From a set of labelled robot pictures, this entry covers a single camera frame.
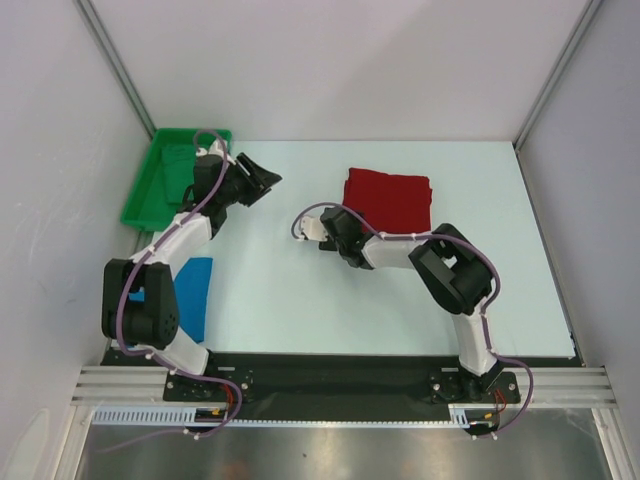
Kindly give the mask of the red t shirt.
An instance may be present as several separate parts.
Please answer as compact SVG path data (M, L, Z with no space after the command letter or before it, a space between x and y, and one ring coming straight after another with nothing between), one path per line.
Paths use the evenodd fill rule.
M342 203L377 231L422 233L431 230L432 193L425 176L350 168Z

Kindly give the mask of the green folded t shirt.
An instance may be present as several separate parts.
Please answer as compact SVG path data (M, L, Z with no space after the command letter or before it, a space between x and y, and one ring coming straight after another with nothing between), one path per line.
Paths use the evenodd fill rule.
M181 204L185 190L193 183L195 160L193 145L168 144L161 149L165 199L169 205Z

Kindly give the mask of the aluminium frame rail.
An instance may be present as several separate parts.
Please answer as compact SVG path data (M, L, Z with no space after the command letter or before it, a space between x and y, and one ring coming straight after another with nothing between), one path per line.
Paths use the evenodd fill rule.
M81 406L155 406L164 403L164 367L83 367L71 397Z

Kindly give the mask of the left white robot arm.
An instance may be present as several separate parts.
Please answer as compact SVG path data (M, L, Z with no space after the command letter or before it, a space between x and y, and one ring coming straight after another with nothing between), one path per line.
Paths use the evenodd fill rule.
M229 207L250 207L281 181L244 153L199 155L180 209L155 243L106 264L102 333L127 355L156 358L187 374L185 385L197 398L214 397L221 376L207 366L209 350L180 326L174 281L195 251L220 231Z

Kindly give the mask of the left aluminium corner post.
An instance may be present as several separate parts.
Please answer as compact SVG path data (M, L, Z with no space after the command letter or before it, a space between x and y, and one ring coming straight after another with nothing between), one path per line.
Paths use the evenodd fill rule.
M74 6L83 20L105 63L113 74L135 117L147 137L152 140L156 126L137 89L106 24L102 20L95 3L91 0L74 0Z

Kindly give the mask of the black table edge rail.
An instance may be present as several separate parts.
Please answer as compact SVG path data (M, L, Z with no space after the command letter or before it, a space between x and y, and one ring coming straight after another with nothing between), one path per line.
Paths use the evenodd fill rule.
M222 378L203 381L230 385L238 395L238 420L284 424L417 424L442 422L450 404L429 399L432 370L459 369L453 356L355 356L216 353L209 366L249 367L254 371L255 399L243 402L240 389ZM151 360L128 359L111 349L100 366L162 367ZM577 358L520 358L504 363L521 392L521 401L496 407L517 407L529 392L543 396L559 387L567 390L571 375L582 367ZM222 402L164 401L162 406L219 406Z

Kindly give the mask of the blue folded t shirt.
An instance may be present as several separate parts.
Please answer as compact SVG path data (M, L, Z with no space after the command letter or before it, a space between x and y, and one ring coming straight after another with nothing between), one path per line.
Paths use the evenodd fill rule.
M164 264L144 265L135 275L122 319L122 337L128 345L164 349L179 330L192 340L204 340L210 258L191 258L173 275Z

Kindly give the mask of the right aluminium corner post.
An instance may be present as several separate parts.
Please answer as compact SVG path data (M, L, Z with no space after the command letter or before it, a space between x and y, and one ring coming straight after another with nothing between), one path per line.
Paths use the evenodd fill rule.
M572 60L582 46L587 34L594 24L600 10L606 4L604 0L589 0L585 3L578 19L572 27L567 40L563 44L560 53L554 61L538 95L529 109L520 129L518 130L512 146L516 154L519 154L525 146L528 138L538 123L544 109L550 102L555 90L561 83Z

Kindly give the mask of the green plastic tray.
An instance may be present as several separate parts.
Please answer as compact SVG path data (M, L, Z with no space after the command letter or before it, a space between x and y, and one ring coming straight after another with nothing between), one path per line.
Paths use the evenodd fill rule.
M197 128L160 128L148 147L129 197L121 214L124 225L140 231L164 230L180 205L169 205L165 199L161 149L168 144L193 145Z

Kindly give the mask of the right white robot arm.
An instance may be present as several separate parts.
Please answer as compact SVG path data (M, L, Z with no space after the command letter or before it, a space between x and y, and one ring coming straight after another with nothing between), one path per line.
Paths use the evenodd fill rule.
M453 225L432 232L376 231L345 207L306 216L301 231L352 267L415 271L436 304L451 315L459 347L461 396L484 401L497 389L504 368L491 343L487 309L500 287L490 262Z

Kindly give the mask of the aluminium corner post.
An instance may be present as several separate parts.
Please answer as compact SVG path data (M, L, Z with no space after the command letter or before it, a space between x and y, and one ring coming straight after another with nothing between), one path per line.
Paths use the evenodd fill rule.
M567 40L563 44L560 53L554 61L538 95L529 109L520 129L518 130L512 146L516 154L519 154L525 146L528 138L538 123L544 109L550 102L555 90L561 83L572 60L582 46L587 34L594 24L600 10L606 4L604 0L589 0L585 3L578 19L572 27Z
M74 0L74 6L83 20L105 63L113 74L135 117L147 137L152 140L156 126L137 89L106 24L102 20L95 3L91 0Z

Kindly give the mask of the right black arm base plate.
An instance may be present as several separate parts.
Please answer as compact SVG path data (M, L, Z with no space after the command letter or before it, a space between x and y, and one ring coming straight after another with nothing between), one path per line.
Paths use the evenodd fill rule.
M481 377L464 369L432 370L428 385L429 399L436 404L493 404L495 400L517 404L521 401L515 374L502 367Z

